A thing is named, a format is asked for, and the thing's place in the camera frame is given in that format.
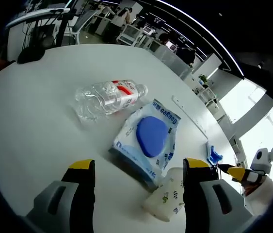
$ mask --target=wet wipes package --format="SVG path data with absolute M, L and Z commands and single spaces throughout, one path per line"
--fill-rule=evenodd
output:
M 163 125 L 162 129 L 166 135 L 161 137 L 163 146 L 158 142 L 160 148 L 157 154 L 155 156 L 148 156 L 144 154 L 144 145 L 152 151 L 150 144 L 152 143 L 154 146 L 157 144 L 157 141 L 152 139 L 154 136 L 146 137 L 146 134 L 154 135 L 152 131 L 157 128 L 147 125 L 147 132 L 146 129 L 142 129 L 142 134 L 145 136 L 143 140 L 147 141 L 141 142 L 140 145 L 139 137 L 141 134 L 138 132 L 138 126 L 144 119 L 149 119 L 147 124 L 150 124 L 152 118 L 156 118 L 156 121 L 159 121 L 158 124 Z M 153 100 L 151 103 L 132 113 L 125 121 L 120 133 L 112 144 L 111 152 L 118 153 L 120 159 L 127 161 L 133 169 L 138 171 L 148 186 L 157 186 L 162 179 L 162 171 L 173 157 L 176 130 L 179 121 L 179 116 L 166 109 L 159 101 Z

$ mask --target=desk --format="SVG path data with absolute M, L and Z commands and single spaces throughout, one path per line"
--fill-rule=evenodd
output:
M 118 79 L 146 84 L 148 100 L 157 98 L 182 118 L 167 169 L 182 166 L 184 157 L 206 157 L 205 137 L 172 102 L 172 95 L 199 119 L 225 161 L 234 164 L 232 147 L 202 101 L 148 51 L 96 44 L 54 48 L 40 61 L 13 63 L 0 72 L 0 190 L 17 214 L 25 215 L 36 195 L 60 180 L 72 163 L 93 158 L 96 233 L 169 233 L 174 226 L 177 232 L 185 232 L 184 210 L 170 223 L 145 213 L 140 206 L 149 193 L 110 162 L 108 149 L 127 112 L 83 126 L 73 111 L 77 88 Z

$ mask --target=office floor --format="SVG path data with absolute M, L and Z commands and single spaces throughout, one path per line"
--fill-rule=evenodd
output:
M 81 31 L 79 35 L 79 40 L 81 44 L 103 44 L 101 36 L 97 34 L 90 34 L 85 31 Z

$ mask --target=blue plastic lid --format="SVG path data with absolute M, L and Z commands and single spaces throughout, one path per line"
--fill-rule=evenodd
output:
M 166 124 L 153 116 L 148 116 L 138 123 L 136 137 L 143 153 L 154 158 L 158 156 L 164 148 L 168 128 Z

